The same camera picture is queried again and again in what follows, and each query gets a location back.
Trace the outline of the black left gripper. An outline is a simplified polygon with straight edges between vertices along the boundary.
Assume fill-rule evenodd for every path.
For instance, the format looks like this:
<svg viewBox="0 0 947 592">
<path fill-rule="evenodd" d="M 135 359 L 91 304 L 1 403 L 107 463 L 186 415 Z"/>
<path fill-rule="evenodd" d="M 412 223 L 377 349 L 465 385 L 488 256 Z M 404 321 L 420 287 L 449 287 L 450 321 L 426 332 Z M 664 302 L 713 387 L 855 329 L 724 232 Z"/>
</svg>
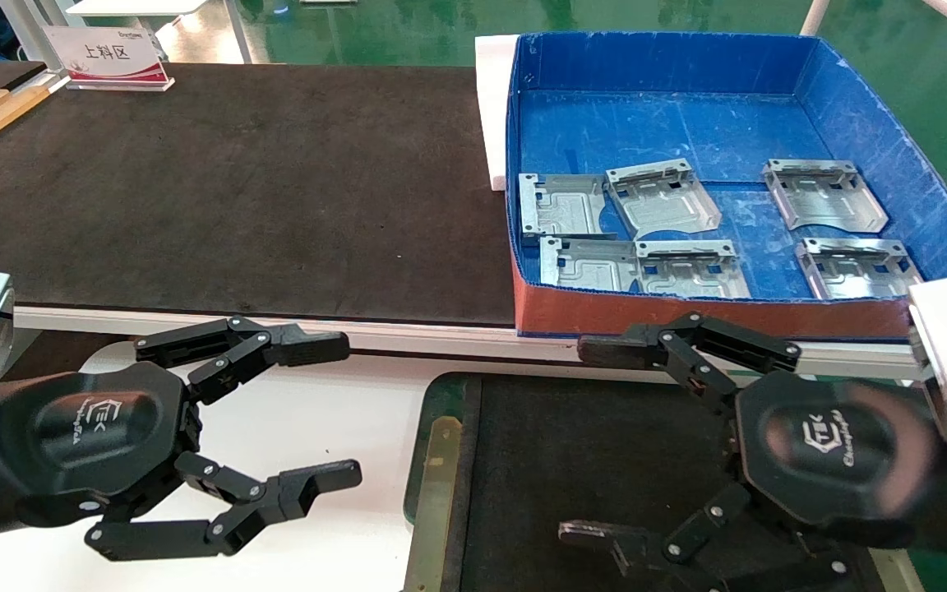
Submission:
<svg viewBox="0 0 947 592">
<path fill-rule="evenodd" d="M 213 520 L 102 520 L 87 546 L 113 562 L 233 556 L 263 529 L 303 520 L 319 495 L 361 483 L 356 460 L 256 481 L 193 453 L 202 423 L 190 400 L 214 404 L 274 366 L 345 360 L 345 333 L 230 317 L 141 337 L 135 353 L 150 363 L 0 383 L 0 533 L 143 515 L 182 477 L 229 508 Z M 187 386 L 164 370 L 198 361 Z"/>
</svg>

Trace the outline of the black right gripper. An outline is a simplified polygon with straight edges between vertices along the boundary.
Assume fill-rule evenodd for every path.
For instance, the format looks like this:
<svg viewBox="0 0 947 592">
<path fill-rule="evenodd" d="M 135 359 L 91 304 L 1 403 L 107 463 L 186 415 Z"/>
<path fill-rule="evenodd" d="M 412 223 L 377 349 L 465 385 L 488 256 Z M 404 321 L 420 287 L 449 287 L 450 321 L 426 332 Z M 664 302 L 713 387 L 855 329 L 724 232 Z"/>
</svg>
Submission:
<svg viewBox="0 0 947 592">
<path fill-rule="evenodd" d="M 800 346 L 699 312 L 619 336 L 583 335 L 576 352 L 589 366 L 663 370 L 711 412 L 734 409 L 741 472 L 801 530 L 866 548 L 947 553 L 947 443 L 917 387 L 770 373 L 796 371 Z M 709 357 L 770 374 L 737 394 Z M 557 538 L 607 553 L 621 576 L 653 591 L 823 591 L 852 580 L 838 548 L 733 578 L 698 566 L 700 551 L 752 503 L 750 488 L 730 483 L 668 535 L 569 520 Z"/>
</svg>

